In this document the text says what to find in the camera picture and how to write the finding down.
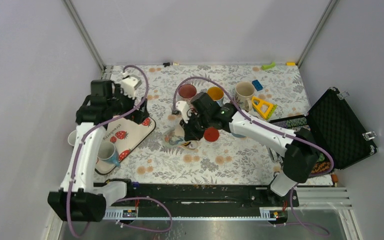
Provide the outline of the blue mug yellow inside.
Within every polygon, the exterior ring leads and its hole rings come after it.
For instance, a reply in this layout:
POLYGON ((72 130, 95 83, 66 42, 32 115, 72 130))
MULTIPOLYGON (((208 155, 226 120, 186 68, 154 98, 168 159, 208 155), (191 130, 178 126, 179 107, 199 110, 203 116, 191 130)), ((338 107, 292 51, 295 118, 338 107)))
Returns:
POLYGON ((217 86, 210 87, 207 90, 207 94, 213 101, 217 102, 219 106, 222 106, 224 104, 225 95, 224 95, 224 91, 220 87, 217 87, 217 86))

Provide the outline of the pink mug dark rim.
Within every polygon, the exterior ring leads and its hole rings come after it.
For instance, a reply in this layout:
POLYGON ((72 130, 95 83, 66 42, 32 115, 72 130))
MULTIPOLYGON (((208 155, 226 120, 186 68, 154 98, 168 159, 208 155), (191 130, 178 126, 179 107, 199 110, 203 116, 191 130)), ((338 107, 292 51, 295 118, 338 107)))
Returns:
POLYGON ((192 84, 183 84, 178 90, 179 99, 187 103, 190 103, 196 94, 197 89, 192 84))

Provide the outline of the cream mug with handle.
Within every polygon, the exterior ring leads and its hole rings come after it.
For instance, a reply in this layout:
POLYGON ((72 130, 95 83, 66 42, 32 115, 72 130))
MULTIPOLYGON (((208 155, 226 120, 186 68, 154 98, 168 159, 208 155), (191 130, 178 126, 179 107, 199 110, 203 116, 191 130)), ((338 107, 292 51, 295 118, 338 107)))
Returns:
POLYGON ((255 87, 251 82, 242 81, 235 86, 235 102, 246 112, 253 109, 252 97, 255 95, 255 87))

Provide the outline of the pink mug white inside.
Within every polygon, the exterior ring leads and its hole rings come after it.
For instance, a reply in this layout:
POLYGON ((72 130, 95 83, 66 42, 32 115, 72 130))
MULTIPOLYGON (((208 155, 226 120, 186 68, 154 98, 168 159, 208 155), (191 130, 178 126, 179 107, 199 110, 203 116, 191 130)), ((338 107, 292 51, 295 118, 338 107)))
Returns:
POLYGON ((73 130, 72 132, 70 132, 70 134, 67 137, 67 143, 70 146, 74 147, 76 143, 76 139, 77 139, 77 131, 73 130))

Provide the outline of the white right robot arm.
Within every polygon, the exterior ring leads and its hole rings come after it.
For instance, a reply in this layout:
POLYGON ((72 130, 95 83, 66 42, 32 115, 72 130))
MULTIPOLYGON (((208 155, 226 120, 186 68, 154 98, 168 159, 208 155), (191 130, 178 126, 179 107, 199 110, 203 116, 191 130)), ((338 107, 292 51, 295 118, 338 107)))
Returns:
POLYGON ((293 187, 305 183, 311 175, 320 151, 312 133, 303 129, 293 131, 258 119, 242 111, 236 103, 220 106, 201 92, 191 103, 177 101, 174 108, 181 114, 180 126, 184 140, 199 141, 209 128, 245 136, 274 150, 283 159, 283 170, 269 184, 267 201, 281 205, 293 187))

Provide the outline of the white mushroom pattern tray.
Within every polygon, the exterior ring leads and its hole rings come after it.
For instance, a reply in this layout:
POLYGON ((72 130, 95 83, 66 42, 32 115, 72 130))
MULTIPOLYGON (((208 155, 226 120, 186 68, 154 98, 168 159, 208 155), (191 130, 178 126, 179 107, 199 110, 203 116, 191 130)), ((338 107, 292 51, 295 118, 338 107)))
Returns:
MULTIPOLYGON (((121 118, 108 124, 102 142, 112 142, 116 146, 119 154, 118 161, 121 166, 121 162, 125 160, 128 155, 154 131, 155 128, 156 122, 151 117, 148 117, 141 124, 121 118)), ((95 172, 100 175, 107 175, 119 167, 97 158, 95 172)))

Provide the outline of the red round coaster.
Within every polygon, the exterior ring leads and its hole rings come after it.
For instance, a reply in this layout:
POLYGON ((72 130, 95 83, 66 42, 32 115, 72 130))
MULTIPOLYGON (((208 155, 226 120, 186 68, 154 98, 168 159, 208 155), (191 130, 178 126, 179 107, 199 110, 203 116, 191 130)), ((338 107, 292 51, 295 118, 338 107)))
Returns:
POLYGON ((204 131, 203 137, 208 142, 215 142, 219 139, 220 133, 218 129, 214 127, 209 127, 204 131))

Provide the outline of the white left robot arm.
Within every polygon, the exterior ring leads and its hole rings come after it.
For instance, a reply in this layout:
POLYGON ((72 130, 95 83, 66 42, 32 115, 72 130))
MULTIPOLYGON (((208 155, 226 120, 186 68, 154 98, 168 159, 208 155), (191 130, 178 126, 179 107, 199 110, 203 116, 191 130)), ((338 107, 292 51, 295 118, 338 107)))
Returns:
POLYGON ((116 201, 124 206, 134 202, 135 192, 126 182, 95 188, 93 175, 109 123, 126 118, 140 124, 149 117, 145 97, 135 104, 141 83, 132 76, 120 83, 108 79, 91 82, 90 94, 75 114, 76 140, 67 172, 59 189, 47 196, 48 204, 62 221, 100 222, 116 201))

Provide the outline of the blue-grey round coaster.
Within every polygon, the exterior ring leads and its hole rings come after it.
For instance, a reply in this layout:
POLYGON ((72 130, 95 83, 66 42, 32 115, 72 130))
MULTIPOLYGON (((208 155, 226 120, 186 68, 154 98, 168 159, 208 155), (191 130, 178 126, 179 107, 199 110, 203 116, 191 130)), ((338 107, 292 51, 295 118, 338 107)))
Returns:
POLYGON ((239 138, 239 139, 244 139, 244 138, 246 138, 246 136, 244 136, 244 135, 241 135, 241 134, 236 134, 236 133, 231 133, 231 135, 232 136, 234 136, 235 138, 239 138))

